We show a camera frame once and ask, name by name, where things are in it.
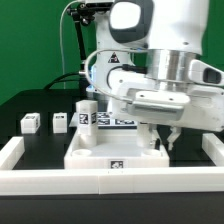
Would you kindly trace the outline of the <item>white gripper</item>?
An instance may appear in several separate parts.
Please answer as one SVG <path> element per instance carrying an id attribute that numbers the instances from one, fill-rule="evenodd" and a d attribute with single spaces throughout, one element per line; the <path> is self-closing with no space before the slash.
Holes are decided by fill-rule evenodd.
<path id="1" fill-rule="evenodd" d="M 224 95 L 220 88 L 189 85 L 186 92 L 157 90 L 146 78 L 118 78 L 112 83 L 112 93 L 128 99 L 111 98 L 108 112 L 112 118 L 173 126 L 168 136 L 168 150 L 181 134 L 181 128 L 220 132 L 224 130 Z M 160 149 L 157 126 L 150 127 L 150 144 Z"/>

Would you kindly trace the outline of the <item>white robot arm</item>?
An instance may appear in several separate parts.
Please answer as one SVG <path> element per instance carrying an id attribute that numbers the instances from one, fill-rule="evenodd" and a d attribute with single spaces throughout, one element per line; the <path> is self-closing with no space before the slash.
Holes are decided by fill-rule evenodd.
<path id="1" fill-rule="evenodd" d="M 167 125 L 174 142 L 183 128 L 224 130 L 224 72 L 198 59 L 209 0 L 115 0 L 109 14 L 121 52 L 147 53 L 147 71 L 114 71 L 108 112 L 116 119 Z"/>

